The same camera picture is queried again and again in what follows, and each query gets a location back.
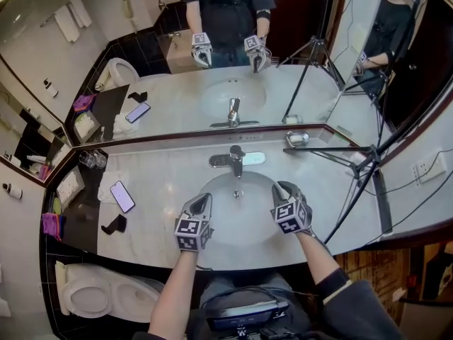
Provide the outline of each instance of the wall-mounted phone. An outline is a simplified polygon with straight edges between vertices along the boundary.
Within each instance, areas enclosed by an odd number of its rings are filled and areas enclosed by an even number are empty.
[[[137,22],[134,19],[134,9],[130,0],[122,0],[122,14],[126,19],[129,19],[134,33],[137,33]]]

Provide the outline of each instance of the person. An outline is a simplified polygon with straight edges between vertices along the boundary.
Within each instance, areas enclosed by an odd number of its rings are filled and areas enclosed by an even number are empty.
[[[185,208],[192,208],[200,203],[199,198],[186,203]],[[262,285],[245,288],[235,288],[232,281],[225,276],[215,278],[202,294],[200,308],[204,311],[240,306],[250,308],[251,305],[259,306],[270,300],[279,303],[286,301],[288,305],[286,316],[272,319],[262,325],[258,324],[261,337],[253,339],[402,339],[398,327],[386,313],[369,282],[359,280],[353,283],[324,244],[316,238],[311,230],[312,211],[306,204],[302,192],[293,198],[297,198],[293,204],[287,201],[275,209],[274,213],[277,213],[275,221],[285,235],[296,235],[301,244],[311,276],[323,301],[323,318],[330,329],[330,334],[311,329],[307,314],[297,302],[289,284],[281,276],[271,276],[264,280]],[[301,216],[304,219],[298,221],[300,226],[281,225],[282,223],[279,224],[277,221],[277,217],[280,218],[282,213],[283,215],[288,213],[288,205],[296,205],[294,208],[298,208],[298,213],[301,213],[301,210],[308,213]],[[180,232],[179,229],[183,226],[181,223],[185,221],[182,219],[184,217],[192,219],[188,211],[183,209],[176,233]],[[203,311],[199,312],[198,316],[190,317],[197,258],[196,251],[181,252],[153,309],[148,333],[136,333],[133,340],[181,340],[185,334],[189,340],[223,339],[219,335],[221,333],[212,331],[207,325]],[[272,335],[266,337],[269,334],[282,334],[283,337]]]
[[[408,25],[409,34],[405,38]],[[411,8],[404,0],[381,0],[362,59],[355,69],[355,79],[365,92],[376,96],[381,93],[384,82],[378,78],[379,70],[385,69],[395,58],[403,39],[402,49],[396,59],[406,55],[414,28]]]
[[[212,46],[212,68],[249,65],[244,40],[256,35],[265,44],[274,0],[184,0],[194,35],[206,33]]]

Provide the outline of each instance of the bathroom counter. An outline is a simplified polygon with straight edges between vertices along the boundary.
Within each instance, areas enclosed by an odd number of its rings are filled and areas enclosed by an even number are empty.
[[[229,98],[233,96],[225,97],[210,112],[203,106],[202,97],[209,87],[229,80],[234,85],[235,79],[251,82],[265,91],[265,104],[256,109],[244,111],[245,100],[249,99],[245,97],[239,107],[241,121],[276,125],[282,122],[303,69],[303,65],[283,65],[272,66],[260,74],[254,74],[250,67],[186,72],[131,84],[126,96],[132,92],[148,93],[151,110],[139,119],[138,137],[209,130],[213,123],[227,123]],[[310,67],[291,114],[300,115],[305,123],[319,122],[319,114],[337,95],[332,78],[322,69]],[[137,106],[136,101],[125,99],[121,111],[129,113]]]
[[[115,232],[108,236],[100,230],[100,226],[109,225],[121,210],[116,204],[101,203],[97,255],[133,264],[173,268],[179,255],[173,236],[175,219],[180,215],[184,203],[197,196],[213,178],[228,173],[233,176],[231,168],[213,169],[208,164],[212,155],[228,153],[231,141],[222,142],[217,137],[213,137],[211,142],[207,138],[203,140],[195,144],[185,142],[183,148],[163,147],[157,143],[154,149],[148,151],[110,153],[107,171],[129,173],[130,184],[127,189],[136,206],[124,215],[127,218],[126,232]],[[325,145],[319,141],[311,140],[311,145]],[[240,145],[245,152],[264,152],[267,156],[264,164],[245,166],[244,171],[266,175],[273,181],[291,181],[301,188],[313,208],[315,233],[321,239],[327,238],[338,220],[352,181],[349,170],[310,153],[299,153],[297,156],[285,154],[282,151],[284,140]],[[367,188],[369,191],[374,190],[372,184]],[[266,212],[273,208],[273,203],[256,205],[264,205]],[[240,244],[232,233],[242,228],[228,229],[233,231],[230,233],[219,229],[215,231],[216,221],[228,219],[228,210],[225,210],[223,218],[212,218],[214,234],[200,254],[199,266],[215,271],[230,271],[286,266],[306,261],[296,237],[284,236],[276,227],[273,236],[260,242],[257,234],[245,225],[243,229],[249,237]],[[275,225],[270,213],[258,219],[266,225]],[[374,196],[364,193],[328,247],[332,254],[339,254],[359,248],[380,234],[377,202]]]

